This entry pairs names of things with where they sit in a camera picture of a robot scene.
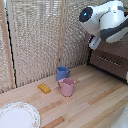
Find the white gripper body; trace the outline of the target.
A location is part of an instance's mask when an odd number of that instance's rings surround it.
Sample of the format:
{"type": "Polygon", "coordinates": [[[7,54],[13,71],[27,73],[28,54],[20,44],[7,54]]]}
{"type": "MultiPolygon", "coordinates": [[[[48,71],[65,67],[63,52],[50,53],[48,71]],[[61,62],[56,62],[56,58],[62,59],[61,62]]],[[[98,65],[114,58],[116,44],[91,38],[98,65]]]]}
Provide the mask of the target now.
{"type": "Polygon", "coordinates": [[[101,42],[101,38],[98,36],[91,36],[88,41],[90,49],[95,50],[101,42]]]}

